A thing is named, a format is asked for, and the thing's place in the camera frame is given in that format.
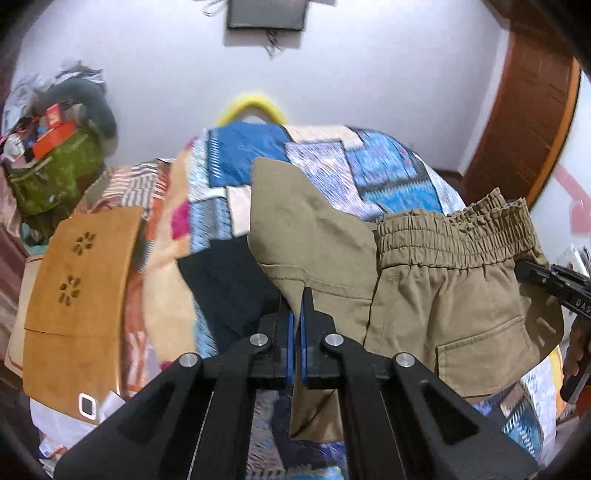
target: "blue patterned fabric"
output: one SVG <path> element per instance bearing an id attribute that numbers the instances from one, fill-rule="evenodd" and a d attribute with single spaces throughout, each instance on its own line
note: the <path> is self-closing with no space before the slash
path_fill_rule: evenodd
<path id="1" fill-rule="evenodd" d="M 228 201 L 217 197 L 189 203 L 191 253 L 209 248 L 211 240 L 232 238 L 232 224 Z"/>
<path id="2" fill-rule="evenodd" d="M 514 385 L 515 384 L 511 385 L 510 387 L 504 389 L 502 392 L 499 392 L 496 395 L 493 395 L 492 397 L 475 403 L 473 407 L 486 417 L 493 408 L 497 407 L 501 403 L 503 398 L 505 398 L 506 395 L 513 389 Z"/>
<path id="3" fill-rule="evenodd" d="M 521 445 L 536 460 L 542 452 L 542 430 L 535 414 L 533 405 L 528 397 L 524 397 L 517 404 L 503 427 L 513 441 Z"/>
<path id="4" fill-rule="evenodd" d="M 213 339 L 212 331 L 209 328 L 209 324 L 203 310 L 193 300 L 193 309 L 195 310 L 195 323 L 193 324 L 193 338 L 195 342 L 195 353 L 201 358 L 209 358 L 217 355 L 216 342 Z"/>
<path id="5" fill-rule="evenodd" d="M 288 160 L 300 168 L 337 210 L 373 220 L 384 211 L 360 197 L 341 142 L 285 144 Z"/>
<path id="6" fill-rule="evenodd" d="M 310 469 L 308 467 L 293 470 L 248 473 L 246 480 L 344 480 L 340 468 L 336 465 Z"/>
<path id="7" fill-rule="evenodd" d="M 289 137 L 273 124 L 232 122 L 209 131 L 209 186 L 250 185 L 251 168 L 257 157 L 284 160 L 284 144 Z"/>
<path id="8" fill-rule="evenodd" d="M 538 460 L 544 463 L 554 450 L 556 438 L 556 388 L 549 357 L 521 377 L 521 385 L 527 390 L 540 422 L 543 444 Z"/>
<path id="9" fill-rule="evenodd" d="M 356 132 L 365 148 L 349 150 L 347 159 L 361 194 L 424 179 L 411 160 L 412 154 L 392 137 L 368 130 Z"/>
<path id="10" fill-rule="evenodd" d="M 408 183 L 391 189 L 365 192 L 363 199 L 379 205 L 386 213 L 423 208 L 441 212 L 437 192 L 430 181 Z"/>

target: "khaki fabric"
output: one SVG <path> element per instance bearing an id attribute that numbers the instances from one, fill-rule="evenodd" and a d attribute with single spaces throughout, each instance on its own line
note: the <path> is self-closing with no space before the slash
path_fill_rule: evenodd
<path id="1" fill-rule="evenodd" d="M 250 249 L 299 318 L 304 286 L 336 329 L 374 353 L 411 352 L 481 400 L 545 358 L 563 334 L 558 303 L 517 282 L 546 264 L 523 200 L 499 190 L 462 212 L 412 210 L 373 224 L 335 210 L 297 168 L 253 167 Z M 294 387 L 292 437 L 342 439 L 336 392 Z"/>

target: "cargo pocket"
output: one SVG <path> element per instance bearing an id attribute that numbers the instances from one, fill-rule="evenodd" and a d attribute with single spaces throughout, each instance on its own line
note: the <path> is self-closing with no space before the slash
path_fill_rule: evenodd
<path id="1" fill-rule="evenodd" d="M 524 317 L 437 347 L 439 378 L 462 397 L 487 397 L 519 380 L 531 368 Z"/>

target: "green bag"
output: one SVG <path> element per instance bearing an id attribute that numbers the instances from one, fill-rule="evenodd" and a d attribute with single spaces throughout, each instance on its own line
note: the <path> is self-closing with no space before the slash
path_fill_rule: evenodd
<path id="1" fill-rule="evenodd" d="M 51 237 L 104 168 L 99 141 L 86 128 L 76 130 L 33 165 L 12 168 L 8 181 L 23 222 Z"/>

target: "bed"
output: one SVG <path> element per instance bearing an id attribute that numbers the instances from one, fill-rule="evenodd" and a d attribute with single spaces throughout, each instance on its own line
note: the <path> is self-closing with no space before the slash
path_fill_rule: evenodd
<path id="1" fill-rule="evenodd" d="M 412 208 L 451 213 L 465 207 L 457 192 L 418 154 L 381 132 L 343 125 L 233 122 L 192 139 L 175 159 L 108 168 L 73 215 L 131 205 L 144 209 L 145 225 L 129 272 L 124 309 L 125 400 L 182 353 L 195 351 L 208 357 L 223 350 L 176 260 L 207 249 L 212 240 L 248 233 L 251 165 L 257 157 L 298 166 L 335 208 L 365 221 Z M 34 275 L 27 275 L 27 270 L 39 261 L 30 258 L 25 268 L 29 290 Z M 15 332 L 24 323 L 28 299 L 23 292 L 27 289 L 21 290 L 21 326 L 17 319 Z M 22 375 L 18 334 L 13 337 L 7 366 Z M 552 368 L 546 359 L 523 377 L 519 387 L 524 394 L 511 406 L 504 427 L 540 463 L 552 450 L 556 429 Z M 487 415 L 507 396 L 507 391 L 499 393 L 475 408 Z M 247 477 L 342 478 L 344 444 L 291 440 L 290 404 L 290 391 L 258 392 Z M 31 412 L 44 433 L 43 461 L 51 471 L 90 427 L 64 423 L 61 414 L 34 401 Z"/>

